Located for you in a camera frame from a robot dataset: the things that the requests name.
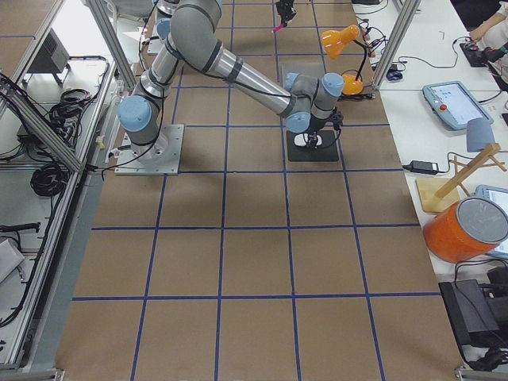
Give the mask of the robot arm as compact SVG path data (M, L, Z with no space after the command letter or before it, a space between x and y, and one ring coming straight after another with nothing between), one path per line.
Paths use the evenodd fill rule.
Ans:
M163 47L117 110L135 156L157 158L168 146L158 117L182 64L236 87L279 115L289 132L303 138L306 148L326 148L318 141L318 132L328 122L341 131L343 117L337 101L344 88L343 77L333 72L320 78L289 73L286 85L281 87L217 38L215 30L221 15L220 1L180 1L168 19Z
M156 20L168 18L171 19L176 8L178 7L179 0L176 1L153 1L156 4L157 14ZM297 11L294 7L294 0L280 0L275 2L277 14L280 17L279 27L287 27L287 25L294 19Z

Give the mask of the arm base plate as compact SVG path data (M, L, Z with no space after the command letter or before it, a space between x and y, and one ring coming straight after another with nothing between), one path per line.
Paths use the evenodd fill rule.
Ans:
M184 124L163 124L158 141L145 148L132 145L127 133L114 171L118 175L177 175L183 145Z
M158 54L159 50L164 44L164 40L168 35L167 27L156 25L152 30L152 35L150 36L148 42L147 53L150 56L155 56Z

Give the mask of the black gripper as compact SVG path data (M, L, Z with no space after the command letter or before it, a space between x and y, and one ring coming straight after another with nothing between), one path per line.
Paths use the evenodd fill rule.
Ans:
M280 16L280 26L286 27L289 21L288 16L294 16L294 0L279 0L276 2L277 13Z
M306 143L307 148L316 148L320 144L320 137L318 135L318 131L325 127L327 119L322 119L310 115L310 123L309 128L307 129L307 133L304 135L304 141Z

